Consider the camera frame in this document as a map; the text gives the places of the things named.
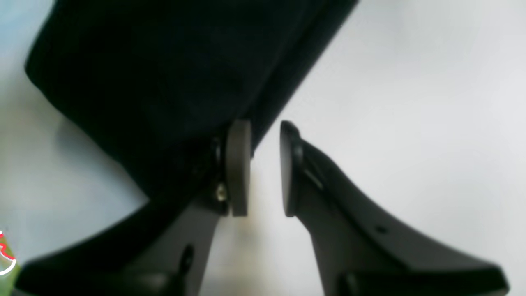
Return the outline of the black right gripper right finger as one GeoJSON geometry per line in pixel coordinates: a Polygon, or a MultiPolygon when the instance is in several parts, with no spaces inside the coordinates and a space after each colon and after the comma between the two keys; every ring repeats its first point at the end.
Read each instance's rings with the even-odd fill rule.
{"type": "Polygon", "coordinates": [[[310,234],[325,296],[505,296],[500,266],[448,247],[368,198],[321,150],[280,126],[284,211],[310,234]]]}

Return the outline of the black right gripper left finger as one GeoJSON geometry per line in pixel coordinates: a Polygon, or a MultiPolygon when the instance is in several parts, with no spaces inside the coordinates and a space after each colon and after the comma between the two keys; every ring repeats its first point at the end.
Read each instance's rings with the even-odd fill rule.
{"type": "Polygon", "coordinates": [[[30,261],[17,296],[197,296],[218,221],[248,212],[251,123],[235,120],[188,178],[82,243],[30,261]]]}

